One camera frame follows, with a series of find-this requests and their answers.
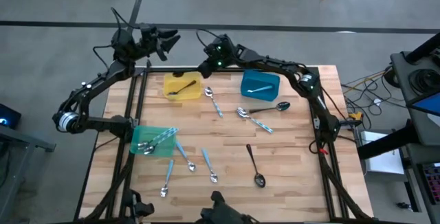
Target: butcher block tabletop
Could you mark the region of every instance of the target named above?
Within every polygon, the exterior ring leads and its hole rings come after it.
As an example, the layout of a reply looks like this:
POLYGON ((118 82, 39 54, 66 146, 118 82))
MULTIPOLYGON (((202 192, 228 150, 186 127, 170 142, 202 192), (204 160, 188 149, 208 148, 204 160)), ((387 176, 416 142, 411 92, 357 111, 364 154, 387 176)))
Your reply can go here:
MULTIPOLYGON (((336 66, 318 68, 322 86, 346 115, 336 66)), ((243 73, 213 73, 208 79, 202 79, 202 85, 214 91, 214 98, 223 112, 221 118, 212 100, 204 94, 195 100, 171 102, 162 93, 164 73, 148 75, 140 125, 179 128, 176 138, 197 169, 195 172, 189 171, 186 160, 177 148, 173 157, 136 155, 131 189, 141 194, 144 203, 155 206, 155 213, 146 217, 144 222, 194 222, 200 218, 202 208, 212 207, 210 196, 214 190, 220 191, 226 203, 238 212, 249 214, 260 222, 329 220, 318 156, 308 149, 314 140, 308 101, 291 88, 284 76, 280 76, 279 95, 273 102, 243 97, 240 94, 242 76, 243 73), (282 101, 291 103, 288 110, 252 114, 269 126, 274 131, 272 134, 250 120, 241 119, 236 112, 237 107, 274 107, 282 101), (246 144, 252 146, 258 171, 266 179, 265 188, 258 188, 254 182, 255 170, 246 144), (218 183, 210 180, 202 148, 209 154, 213 170, 219 178, 218 183), (168 194, 162 198, 160 189, 164 186, 171 159, 175 160, 174 168, 168 194)), ((130 80, 126 80, 110 88, 104 117, 124 113, 129 85, 130 80)), ((330 112, 341 118, 327 97, 325 101, 330 112)), ((135 95, 132 116, 136 104, 135 95)), ((341 131, 340 134, 352 137, 349 131, 341 131)), ((100 133, 96 146, 112 137, 108 132, 100 133)), ((345 139, 337 139, 335 149, 344 187, 361 209, 373 216, 356 145, 345 139)), ((117 150, 118 141, 114 141, 94 153, 80 217, 90 214, 109 189, 117 150)), ((125 157, 128 150, 129 144, 126 145, 125 157)), ((332 195, 337 216, 340 216, 333 186, 332 195)), ((115 215, 119 203, 120 196, 115 203, 115 215)))

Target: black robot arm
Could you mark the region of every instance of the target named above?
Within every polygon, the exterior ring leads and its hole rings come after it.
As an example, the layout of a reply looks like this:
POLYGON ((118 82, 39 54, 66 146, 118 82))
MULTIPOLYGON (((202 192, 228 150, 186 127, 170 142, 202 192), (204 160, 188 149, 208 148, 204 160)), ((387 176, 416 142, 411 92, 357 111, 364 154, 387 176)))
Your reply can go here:
POLYGON ((212 72, 230 65, 237 65, 243 69, 262 69, 284 75, 291 87, 298 94, 308 99, 313 112, 320 120, 320 138, 325 142, 336 140, 340 130, 340 121, 330 114, 320 96, 322 87, 317 74, 310 71, 304 64, 286 62, 262 56, 240 44, 234 45, 228 35, 217 36, 214 42, 204 49, 208 59, 197 68, 204 78, 212 72))
POLYGON ((177 30, 162 31, 155 26, 141 24, 140 31, 142 37, 138 43, 126 30, 115 32, 111 39, 114 48, 112 64, 107 72, 98 74, 97 78, 88 83, 83 82, 82 87, 73 90, 60 105, 52 117, 59 131, 81 133, 87 129, 108 130, 118 137, 131 134, 128 132, 133 126, 130 120, 120 115, 112 118, 89 117, 89 104, 115 82, 134 76, 137 60, 153 53, 157 53, 161 60, 166 60, 164 52, 169 52, 180 39, 180 35, 176 35, 177 30))

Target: blue bowl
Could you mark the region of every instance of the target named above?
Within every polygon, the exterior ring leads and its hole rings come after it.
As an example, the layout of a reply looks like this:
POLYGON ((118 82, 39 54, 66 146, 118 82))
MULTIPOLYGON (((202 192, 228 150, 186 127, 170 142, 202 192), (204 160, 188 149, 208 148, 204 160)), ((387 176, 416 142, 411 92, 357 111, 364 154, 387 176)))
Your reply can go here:
POLYGON ((241 95, 259 100, 273 101, 278 97, 280 89, 280 76, 262 73, 254 70, 245 70, 241 80, 241 95), (262 87, 272 86, 271 89, 257 91, 254 93, 248 90, 255 90, 262 87))

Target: concrete floor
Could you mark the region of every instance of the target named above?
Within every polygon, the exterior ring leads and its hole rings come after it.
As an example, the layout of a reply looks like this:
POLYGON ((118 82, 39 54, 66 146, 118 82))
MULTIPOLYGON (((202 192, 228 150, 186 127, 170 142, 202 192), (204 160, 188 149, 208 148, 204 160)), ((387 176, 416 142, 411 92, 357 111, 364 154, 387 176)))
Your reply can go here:
MULTIPOLYGON (((127 20, 135 0, 0 0, 0 20, 114 22, 115 7, 127 20)), ((137 18, 148 23, 306 25, 344 27, 440 28, 437 0, 143 0, 137 18)), ((324 32, 228 33, 262 54, 308 65, 338 66, 341 82, 382 70, 389 56, 412 50, 431 34, 341 34, 324 32)), ((104 67, 93 55, 94 45, 106 45, 114 29, 68 27, 0 27, 0 101, 23 114, 19 129, 56 142, 51 155, 38 151, 21 188, 15 216, 33 223, 70 221, 77 206, 96 132, 58 133, 51 120, 59 104, 80 82, 104 67)), ((154 65, 198 65, 205 59, 194 31, 180 31, 182 39, 167 62, 154 65)), ((203 34, 209 42, 212 37, 203 34)), ((111 50, 101 55, 109 63, 111 50)), ((381 88, 378 93, 386 96, 381 88)), ((400 98, 398 89, 393 95, 400 98)), ((102 115, 106 94, 91 103, 91 114, 102 115)), ((408 112, 389 104, 372 117, 373 128, 400 128, 408 112)), ((366 177, 375 216, 386 221, 429 223, 426 212, 395 207, 408 197, 402 182, 366 177)))

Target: black spoon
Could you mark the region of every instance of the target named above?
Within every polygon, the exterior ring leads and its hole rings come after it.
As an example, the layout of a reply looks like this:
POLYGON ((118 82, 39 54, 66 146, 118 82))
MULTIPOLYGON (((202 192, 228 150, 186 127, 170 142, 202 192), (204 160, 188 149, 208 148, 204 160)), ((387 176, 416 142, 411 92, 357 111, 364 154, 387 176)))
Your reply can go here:
POLYGON ((176 95, 176 94, 178 94, 180 91, 184 90, 185 88, 193 86, 195 83, 196 83, 196 81, 193 80, 192 82, 190 82, 190 83, 189 83, 188 85, 186 85, 185 87, 182 87, 179 91, 176 91, 176 92, 170 92, 170 93, 168 93, 168 95, 176 95))
POLYGON ((272 109, 277 109, 278 111, 284 111, 284 110, 287 110, 289 107, 290 107, 290 103, 284 101, 284 102, 279 102, 278 104, 276 104, 276 107, 270 107, 270 108, 265 108, 265 109, 251 109, 251 110, 249 110, 249 114, 256 113, 259 111, 272 110, 272 109))
POLYGON ((246 144, 246 148, 247 148, 247 151, 249 152, 250 158, 252 159, 252 163, 254 164, 254 168, 255 168, 254 181, 255 181, 255 183, 257 184, 258 187, 264 188, 266 186, 266 179, 264 179, 264 176, 259 174, 258 170, 256 169, 256 165, 255 165, 255 161, 254 161, 254 156, 252 154, 252 148, 250 147, 249 144, 246 144))

